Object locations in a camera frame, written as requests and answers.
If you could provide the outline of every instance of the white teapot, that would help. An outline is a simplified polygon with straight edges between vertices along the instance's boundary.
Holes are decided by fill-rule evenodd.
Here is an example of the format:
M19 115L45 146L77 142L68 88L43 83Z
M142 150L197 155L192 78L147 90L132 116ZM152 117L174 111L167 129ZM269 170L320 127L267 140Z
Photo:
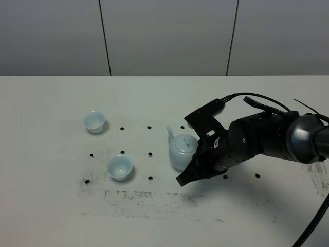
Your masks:
M168 143L170 161L177 170L183 171L191 162L193 154L196 152L197 139L192 135L178 135L174 137L173 131L169 126Z

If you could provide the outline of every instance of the teapot spout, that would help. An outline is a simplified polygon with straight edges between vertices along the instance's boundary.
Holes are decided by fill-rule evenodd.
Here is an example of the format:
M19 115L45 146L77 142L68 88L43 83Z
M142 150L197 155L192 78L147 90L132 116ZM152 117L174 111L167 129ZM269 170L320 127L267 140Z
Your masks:
M171 130L170 126L167 126L166 129L168 130L168 143L170 143L171 140L174 139L174 133Z

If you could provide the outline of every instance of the gray wall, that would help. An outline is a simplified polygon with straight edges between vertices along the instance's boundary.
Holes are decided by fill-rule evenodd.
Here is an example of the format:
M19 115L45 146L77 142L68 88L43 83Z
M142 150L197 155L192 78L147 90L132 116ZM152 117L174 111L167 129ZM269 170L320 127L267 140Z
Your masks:
M101 0L112 75L329 75L328 0ZM3 0L0 75L110 75L98 0Z
M0 75L109 75L97 0L2 0Z
M101 0L114 76L225 75L237 0Z
M240 0L228 75L329 75L328 0Z

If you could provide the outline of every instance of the teapot lid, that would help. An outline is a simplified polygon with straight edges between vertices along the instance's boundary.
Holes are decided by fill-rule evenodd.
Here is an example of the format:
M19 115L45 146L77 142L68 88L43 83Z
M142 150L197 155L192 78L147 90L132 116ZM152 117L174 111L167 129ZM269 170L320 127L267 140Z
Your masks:
M179 135L176 137L175 147L182 153L195 152L197 139L192 135Z

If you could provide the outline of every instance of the white table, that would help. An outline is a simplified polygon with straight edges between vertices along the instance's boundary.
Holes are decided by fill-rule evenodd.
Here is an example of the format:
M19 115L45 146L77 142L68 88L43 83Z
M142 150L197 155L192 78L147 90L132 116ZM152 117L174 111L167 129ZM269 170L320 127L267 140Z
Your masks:
M227 180L180 187L169 164L166 125L196 136L184 117L237 92L329 115L326 76L0 77L1 246L292 246L328 193L328 166L258 155ZM242 99L217 117L224 127L259 112ZM83 127L93 109L103 134ZM121 150L135 172L120 183L105 164ZM328 227L327 213L304 246L328 246Z

